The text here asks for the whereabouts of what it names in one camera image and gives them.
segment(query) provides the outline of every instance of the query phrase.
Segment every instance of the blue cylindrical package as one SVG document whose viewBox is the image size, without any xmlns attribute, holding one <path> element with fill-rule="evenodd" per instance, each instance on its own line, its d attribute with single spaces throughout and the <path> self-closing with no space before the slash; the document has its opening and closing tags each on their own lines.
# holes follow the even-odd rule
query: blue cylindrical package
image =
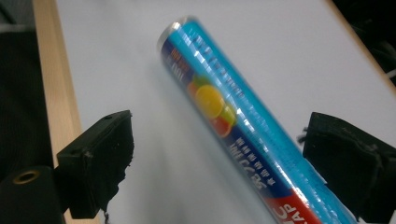
<svg viewBox="0 0 396 224">
<path fill-rule="evenodd" d="M 194 17 L 159 50 L 278 223 L 356 223 Z"/>
</svg>

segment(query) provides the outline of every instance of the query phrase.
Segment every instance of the white tabletop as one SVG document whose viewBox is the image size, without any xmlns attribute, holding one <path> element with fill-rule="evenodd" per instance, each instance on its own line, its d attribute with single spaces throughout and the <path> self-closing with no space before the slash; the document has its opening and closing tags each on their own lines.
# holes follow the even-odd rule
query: white tabletop
<svg viewBox="0 0 396 224">
<path fill-rule="evenodd" d="M 396 147 L 396 90 L 326 1 L 58 0 L 82 127 L 130 109 L 112 223 L 275 223 L 165 69 L 157 40 L 200 19 L 295 141 L 313 111 Z"/>
</svg>

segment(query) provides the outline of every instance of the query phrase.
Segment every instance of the wooden edge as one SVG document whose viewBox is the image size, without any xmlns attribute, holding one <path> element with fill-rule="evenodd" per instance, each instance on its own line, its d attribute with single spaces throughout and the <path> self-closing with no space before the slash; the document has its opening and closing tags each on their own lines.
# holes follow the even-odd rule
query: wooden edge
<svg viewBox="0 0 396 224">
<path fill-rule="evenodd" d="M 335 3 L 332 0 L 327 0 L 325 2 L 329 6 L 329 8 L 332 10 L 335 17 L 340 21 L 340 23 L 344 26 L 346 31 L 349 33 L 349 35 L 353 38 L 355 43 L 358 45 L 359 49 L 361 50 L 361 53 L 364 54 L 364 56 L 368 59 L 368 61 L 373 65 L 374 69 L 379 74 L 380 78 L 382 78 L 384 80 L 386 85 L 389 87 L 389 89 L 392 91 L 392 93 L 396 96 L 396 88 L 393 85 L 392 81 L 389 79 L 389 77 L 384 72 L 384 70 L 382 70 L 381 66 L 378 64 L 378 62 L 374 58 L 373 54 L 367 49 L 367 47 L 361 41 L 359 36 L 352 29 L 349 22 L 344 17 L 344 15 L 341 13 L 341 11 L 338 9 L 338 7 L 335 5 Z"/>
<path fill-rule="evenodd" d="M 56 0 L 34 0 L 35 27 L 49 119 L 52 157 L 81 134 L 76 96 L 70 75 Z M 95 219 L 75 220 L 65 213 L 67 224 L 98 224 Z"/>
</svg>

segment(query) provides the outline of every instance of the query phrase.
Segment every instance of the white surface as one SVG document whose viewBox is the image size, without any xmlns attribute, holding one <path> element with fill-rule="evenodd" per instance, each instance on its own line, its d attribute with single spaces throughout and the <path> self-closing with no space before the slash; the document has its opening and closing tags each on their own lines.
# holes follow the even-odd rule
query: white surface
<svg viewBox="0 0 396 224">
<path fill-rule="evenodd" d="M 204 27 L 292 139 L 311 112 L 396 147 L 396 91 L 324 1 L 58 1 L 83 129 L 133 112 L 134 160 L 112 223 L 275 223 L 156 51 L 185 15 Z"/>
</svg>

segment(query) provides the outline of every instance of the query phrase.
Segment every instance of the cling film package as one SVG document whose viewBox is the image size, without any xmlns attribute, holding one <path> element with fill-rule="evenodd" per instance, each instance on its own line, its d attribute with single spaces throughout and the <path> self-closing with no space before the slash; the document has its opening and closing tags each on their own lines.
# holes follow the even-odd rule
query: cling film package
<svg viewBox="0 0 396 224">
<path fill-rule="evenodd" d="M 279 223 L 356 223 L 195 18 L 169 26 L 159 48 Z"/>
</svg>

